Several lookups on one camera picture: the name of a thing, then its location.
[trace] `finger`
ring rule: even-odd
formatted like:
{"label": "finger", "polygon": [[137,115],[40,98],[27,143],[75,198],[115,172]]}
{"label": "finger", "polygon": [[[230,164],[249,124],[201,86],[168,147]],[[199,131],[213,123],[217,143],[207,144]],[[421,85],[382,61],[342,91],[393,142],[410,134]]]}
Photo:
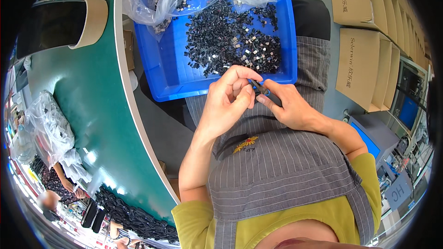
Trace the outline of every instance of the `finger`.
{"label": "finger", "polygon": [[250,91],[251,94],[251,103],[249,104],[248,108],[252,109],[254,108],[254,104],[255,104],[255,90],[252,88]]}
{"label": "finger", "polygon": [[235,83],[232,85],[232,93],[234,97],[237,97],[237,95],[240,93],[241,89],[248,85],[249,81],[246,78],[239,78],[235,81]]}
{"label": "finger", "polygon": [[257,101],[268,107],[268,109],[271,110],[271,112],[275,115],[275,117],[278,119],[281,114],[284,112],[283,108],[278,107],[272,100],[270,100],[265,95],[258,95]]}
{"label": "finger", "polygon": [[254,70],[247,67],[233,65],[223,74],[218,82],[225,85],[233,85],[238,78],[254,79],[258,82],[263,81],[263,78]]}
{"label": "finger", "polygon": [[252,91],[251,85],[244,86],[241,89],[240,93],[237,95],[237,98],[235,98],[234,102],[229,107],[230,108],[229,112],[236,119],[239,119],[251,104],[251,91]]}
{"label": "finger", "polygon": [[269,89],[272,93],[274,93],[277,97],[284,97],[284,90],[283,87],[284,85],[281,85],[279,83],[274,82],[271,79],[266,79],[263,83],[263,86],[267,89]]}

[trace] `black pliers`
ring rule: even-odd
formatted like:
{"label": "black pliers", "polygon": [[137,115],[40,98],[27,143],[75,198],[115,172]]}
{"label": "black pliers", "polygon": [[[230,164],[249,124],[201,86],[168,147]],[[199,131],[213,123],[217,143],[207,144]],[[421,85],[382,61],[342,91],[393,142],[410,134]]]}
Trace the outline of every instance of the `black pliers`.
{"label": "black pliers", "polygon": [[265,88],[264,86],[260,85],[259,82],[252,80],[249,83],[251,84],[252,87],[256,87],[258,91],[260,91],[261,94],[267,96],[272,102],[274,102],[278,107],[283,107],[283,105],[281,104],[281,100],[280,98],[278,98],[275,94],[273,94],[272,92],[270,92],[267,88]]}

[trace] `green workbench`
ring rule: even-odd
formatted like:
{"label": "green workbench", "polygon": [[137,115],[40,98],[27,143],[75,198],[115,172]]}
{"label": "green workbench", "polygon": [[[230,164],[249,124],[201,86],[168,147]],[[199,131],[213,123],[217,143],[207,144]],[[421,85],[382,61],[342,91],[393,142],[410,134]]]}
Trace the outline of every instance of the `green workbench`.
{"label": "green workbench", "polygon": [[171,209],[179,201],[160,169],[130,89],[121,0],[106,2],[108,22],[97,43],[32,56],[32,98],[45,89],[53,93],[93,177],[101,177],[129,205],[174,225]]}

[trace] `floral shirt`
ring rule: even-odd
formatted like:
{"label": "floral shirt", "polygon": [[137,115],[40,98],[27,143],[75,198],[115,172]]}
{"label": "floral shirt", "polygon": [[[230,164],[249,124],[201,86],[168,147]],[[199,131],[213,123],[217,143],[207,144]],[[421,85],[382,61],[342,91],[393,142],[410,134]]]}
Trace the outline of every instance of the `floral shirt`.
{"label": "floral shirt", "polygon": [[45,189],[53,191],[58,194],[58,196],[61,197],[60,202],[69,205],[70,203],[77,202],[78,198],[75,197],[75,194],[72,192],[69,192],[65,189],[65,187],[62,185],[62,182],[58,178],[57,173],[55,172],[54,168],[43,169],[42,173],[42,184],[45,186]]}

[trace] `fingernail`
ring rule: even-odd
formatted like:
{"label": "fingernail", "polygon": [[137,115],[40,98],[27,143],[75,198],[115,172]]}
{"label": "fingernail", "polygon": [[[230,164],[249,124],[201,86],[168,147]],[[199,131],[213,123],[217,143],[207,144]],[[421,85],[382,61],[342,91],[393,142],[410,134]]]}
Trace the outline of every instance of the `fingernail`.
{"label": "fingernail", "polygon": [[264,96],[263,95],[257,96],[257,101],[264,104]]}

